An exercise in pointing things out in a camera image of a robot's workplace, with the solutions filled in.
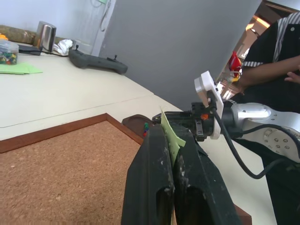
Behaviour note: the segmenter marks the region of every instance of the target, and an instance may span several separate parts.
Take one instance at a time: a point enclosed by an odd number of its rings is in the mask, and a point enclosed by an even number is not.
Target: red object
[[[202,120],[207,120],[208,119],[208,114],[201,114],[200,118]]]
[[[240,59],[238,58],[238,55],[235,51],[232,52],[232,55],[228,61],[229,69],[230,71],[235,71],[234,77],[238,77],[239,71],[242,67],[242,63],[240,62]]]

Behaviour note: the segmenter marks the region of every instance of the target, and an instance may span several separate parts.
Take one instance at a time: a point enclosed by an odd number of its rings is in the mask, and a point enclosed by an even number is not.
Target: striped shirt
[[[243,62],[244,67],[257,67],[264,63],[284,60],[280,58],[282,43],[287,32],[294,32],[300,24],[300,12],[290,14],[272,24],[251,46]]]

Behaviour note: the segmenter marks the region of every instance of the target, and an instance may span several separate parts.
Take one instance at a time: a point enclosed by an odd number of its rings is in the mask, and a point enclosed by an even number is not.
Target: person
[[[237,103],[260,103],[281,112],[300,113],[300,12],[272,24],[250,47],[243,62]],[[236,140],[262,158],[264,166],[283,156],[255,142]],[[266,175],[278,225],[300,224],[300,165],[275,166]]]

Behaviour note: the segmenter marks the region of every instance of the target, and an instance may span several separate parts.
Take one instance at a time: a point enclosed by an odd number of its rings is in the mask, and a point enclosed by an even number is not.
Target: wooden frame
[[[103,121],[108,121],[111,123],[113,126],[115,126],[117,129],[125,133],[128,137],[133,139],[135,142],[138,144],[143,143],[143,139],[138,136],[136,133],[134,133],[132,130],[118,122],[115,118],[110,116],[107,113],[82,119],[82,120],[77,120],[74,122],[66,123],[63,125],[47,128],[44,130],[39,130],[36,132],[32,132],[29,134],[17,136],[17,137],[12,137],[3,141],[0,141],[0,153],[5,153],[8,151],[12,151],[21,147],[25,147],[27,145],[31,145],[37,142],[41,142],[46,139],[50,139],[59,135],[63,135],[75,130],[79,130],[81,128],[85,128]],[[251,216],[246,213],[244,210],[239,208],[238,206],[235,205],[235,209],[244,225],[251,225],[252,224],[252,218]]]

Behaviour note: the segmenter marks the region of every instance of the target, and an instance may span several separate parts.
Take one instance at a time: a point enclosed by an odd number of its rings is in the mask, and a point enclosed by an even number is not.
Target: person's hand
[[[295,82],[300,84],[300,76],[294,74],[293,72],[288,72],[287,75],[289,77],[285,78],[285,81],[290,81],[290,82]]]

